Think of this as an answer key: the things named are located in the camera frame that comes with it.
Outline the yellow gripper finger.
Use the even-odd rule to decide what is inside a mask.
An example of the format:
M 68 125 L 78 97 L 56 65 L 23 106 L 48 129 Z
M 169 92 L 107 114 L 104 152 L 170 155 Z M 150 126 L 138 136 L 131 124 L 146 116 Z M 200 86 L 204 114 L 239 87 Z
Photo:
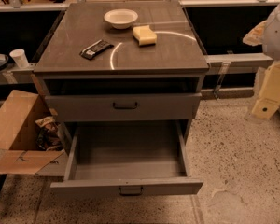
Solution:
M 262 21 L 258 25 L 256 25 L 244 36 L 243 42 L 249 46 L 261 45 L 265 25 L 266 21 Z
M 269 119 L 280 106 L 280 62 L 273 62 L 264 71 L 258 98 L 251 114 L 258 119 Z

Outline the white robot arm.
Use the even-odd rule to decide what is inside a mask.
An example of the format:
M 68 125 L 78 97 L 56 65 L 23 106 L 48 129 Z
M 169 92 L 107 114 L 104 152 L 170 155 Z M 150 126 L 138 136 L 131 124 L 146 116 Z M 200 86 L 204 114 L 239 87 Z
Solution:
M 273 63 L 265 70 L 258 98 L 251 108 L 251 115 L 269 119 L 280 106 L 280 3 L 269 15 L 243 38 L 250 46 L 262 45 L 265 55 Z

